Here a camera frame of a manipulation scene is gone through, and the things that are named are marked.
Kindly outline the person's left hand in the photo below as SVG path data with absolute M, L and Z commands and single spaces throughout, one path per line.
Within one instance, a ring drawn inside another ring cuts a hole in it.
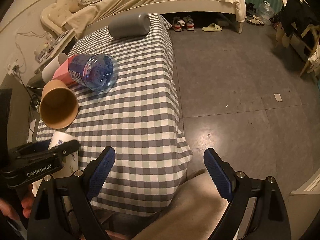
M 34 194 L 33 194 L 33 184 L 29 184 L 24 188 L 25 192 L 23 196 L 18 197 L 17 194 L 14 194 L 13 197 L 17 197 L 20 201 L 20 207 L 12 206 L 12 200 L 9 200 L 11 194 L 7 190 L 1 190 L 1 213 L 5 217 L 9 217 L 12 220 L 18 221 L 21 220 L 18 210 L 22 210 L 22 214 L 25 218 L 29 218 L 31 210 L 34 203 Z

